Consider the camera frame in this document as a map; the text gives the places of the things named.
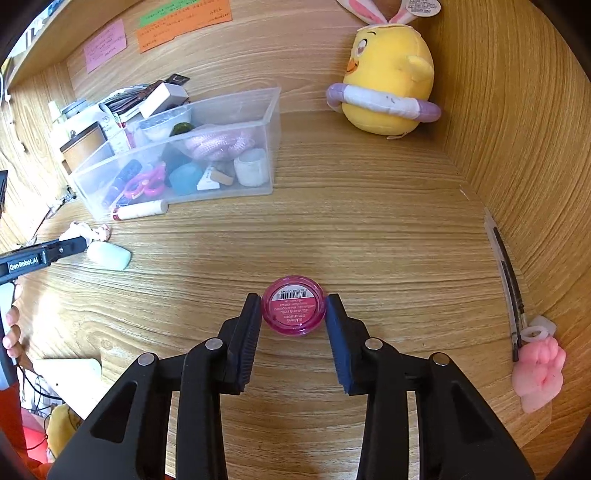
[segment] wooden shelf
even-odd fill
[[[49,18],[29,49],[16,59],[7,80],[15,86],[65,60],[76,47],[139,0],[65,0]]]

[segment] clear plastic storage box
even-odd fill
[[[179,106],[122,131],[70,175],[96,220],[124,205],[263,195],[273,190],[281,137],[280,88]]]

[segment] pink cosmetic jar lid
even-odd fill
[[[262,296],[262,317],[269,327],[283,335],[311,332],[318,327],[325,311],[322,288],[306,277],[280,278]]]

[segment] scissors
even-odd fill
[[[147,197],[157,197],[166,189],[164,179],[166,177],[166,164],[159,163],[152,170],[146,173],[140,173],[132,178],[123,190],[123,195],[130,199],[146,195]]]

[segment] white box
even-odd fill
[[[144,118],[149,118],[156,113],[164,112],[170,107],[182,105],[189,98],[187,92],[180,85],[161,83],[148,95],[139,107]]]

